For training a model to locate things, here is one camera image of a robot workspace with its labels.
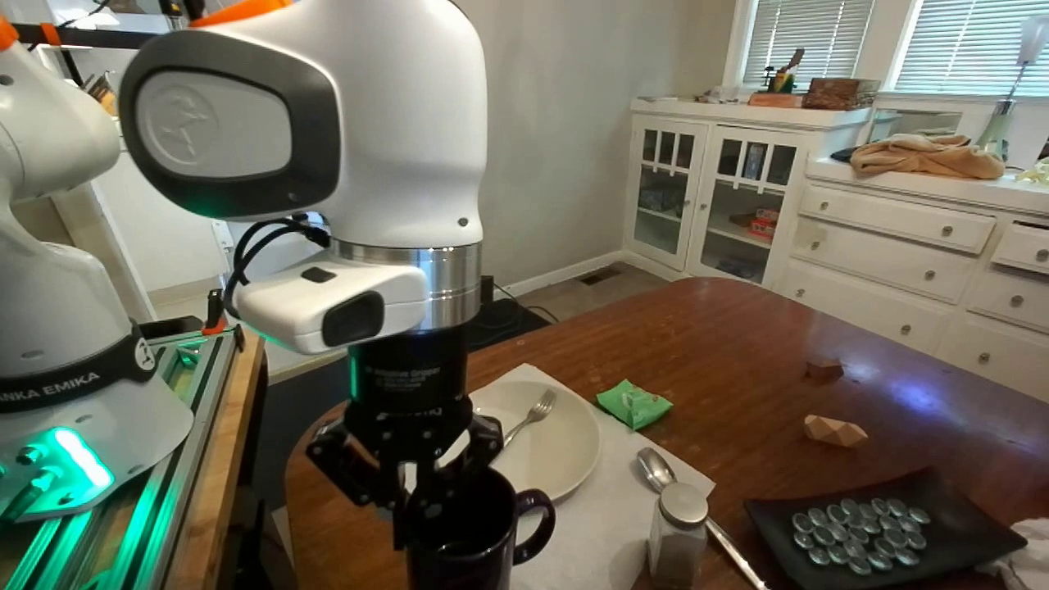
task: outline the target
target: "black cup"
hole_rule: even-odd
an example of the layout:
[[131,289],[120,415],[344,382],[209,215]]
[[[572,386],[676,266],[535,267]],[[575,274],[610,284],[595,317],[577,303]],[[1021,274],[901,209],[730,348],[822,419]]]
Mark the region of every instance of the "black cup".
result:
[[[537,510],[535,533],[523,544],[519,517]],[[507,590],[511,568],[531,560],[553,533],[553,501],[485,468],[441,514],[409,506],[406,572],[414,590]]]

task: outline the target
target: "white dresser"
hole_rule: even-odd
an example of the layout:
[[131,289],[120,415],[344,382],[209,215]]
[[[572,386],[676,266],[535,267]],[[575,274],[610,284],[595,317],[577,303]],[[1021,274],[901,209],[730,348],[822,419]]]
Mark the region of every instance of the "white dresser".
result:
[[775,290],[1049,402],[1049,186],[812,159],[794,211]]

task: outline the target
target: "window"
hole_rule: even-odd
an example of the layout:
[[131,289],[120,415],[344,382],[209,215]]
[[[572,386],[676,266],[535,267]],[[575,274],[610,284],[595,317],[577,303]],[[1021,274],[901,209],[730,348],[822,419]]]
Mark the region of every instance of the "window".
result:
[[744,86],[763,86],[766,66],[788,66],[806,49],[798,79],[850,79],[871,0],[759,0]]
[[[1047,0],[924,0],[894,91],[1007,96],[1021,74],[1024,29],[1035,15],[1049,18]],[[1049,96],[1047,49],[1015,96]]]

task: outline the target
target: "white wall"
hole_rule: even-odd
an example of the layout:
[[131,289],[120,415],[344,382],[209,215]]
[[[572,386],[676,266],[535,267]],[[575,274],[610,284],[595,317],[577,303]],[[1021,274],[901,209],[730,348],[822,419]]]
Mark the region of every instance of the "white wall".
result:
[[458,7],[481,31],[493,89],[485,273],[507,284],[620,248],[630,99],[697,89],[704,72],[718,83],[725,46],[704,49],[702,40],[702,29],[718,24],[696,15],[721,3],[462,0]]

